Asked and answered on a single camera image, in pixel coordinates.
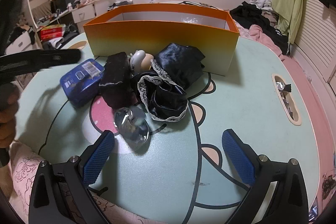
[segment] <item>finger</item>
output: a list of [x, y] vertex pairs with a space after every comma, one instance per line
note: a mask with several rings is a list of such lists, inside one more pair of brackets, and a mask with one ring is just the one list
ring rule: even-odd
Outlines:
[[15, 126], [15, 119], [0, 126], [0, 148], [6, 148], [12, 143], [16, 133]]
[[7, 123], [12, 120], [19, 109], [19, 104], [16, 102], [10, 105], [7, 109], [0, 112], [0, 123]]
[[13, 105], [18, 101], [19, 97], [20, 97], [20, 91], [19, 88], [16, 86], [12, 94], [8, 97], [7, 103], [9, 105]]

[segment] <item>black velvet box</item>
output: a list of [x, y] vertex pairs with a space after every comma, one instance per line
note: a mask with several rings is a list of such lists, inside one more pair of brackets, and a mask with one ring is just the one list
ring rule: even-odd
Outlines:
[[132, 104], [130, 77], [131, 69], [125, 52], [107, 58], [99, 89], [109, 107], [118, 109]]

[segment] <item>candy wrapper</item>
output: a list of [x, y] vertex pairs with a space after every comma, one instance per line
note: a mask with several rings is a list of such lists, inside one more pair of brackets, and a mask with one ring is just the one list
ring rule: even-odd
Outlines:
[[285, 107], [286, 107], [289, 115], [292, 117], [292, 119], [294, 119], [293, 118], [293, 112], [291, 111], [291, 108], [289, 106], [289, 102], [286, 99], [286, 94], [288, 92], [292, 92], [292, 85], [291, 84], [286, 85], [285, 83], [282, 83], [282, 82], [276, 82], [276, 84], [277, 84], [279, 93], [281, 95], [281, 98], [282, 98], [282, 100], [285, 104]]

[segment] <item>orange box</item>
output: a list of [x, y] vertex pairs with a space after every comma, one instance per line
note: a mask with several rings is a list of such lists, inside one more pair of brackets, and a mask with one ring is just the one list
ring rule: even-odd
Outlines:
[[197, 47], [204, 71], [226, 75], [239, 31], [226, 11], [195, 5], [135, 4], [115, 8], [84, 25], [95, 56], [144, 50], [155, 55], [169, 43]]

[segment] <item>pink bedsheet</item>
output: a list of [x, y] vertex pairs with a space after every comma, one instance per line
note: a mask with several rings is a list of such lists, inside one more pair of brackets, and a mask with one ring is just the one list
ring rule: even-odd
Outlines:
[[326, 197], [326, 193], [323, 194], [323, 181], [329, 175], [334, 174], [334, 142], [329, 122], [321, 101], [315, 89], [308, 81], [306, 75], [303, 73], [303, 69], [300, 67], [299, 63], [294, 58], [282, 55], [280, 48], [263, 33], [259, 26], [252, 25], [249, 30], [244, 29], [239, 24], [237, 24], [237, 27], [242, 37], [255, 40], [275, 52], [275, 54], [283, 62], [290, 76], [293, 78], [295, 85], [300, 91], [302, 99], [309, 113], [312, 126], [314, 128], [317, 147], [319, 150], [320, 184], [318, 188], [317, 202], [318, 211], [320, 214], [331, 197], [331, 194], [329, 194], [328, 197]]

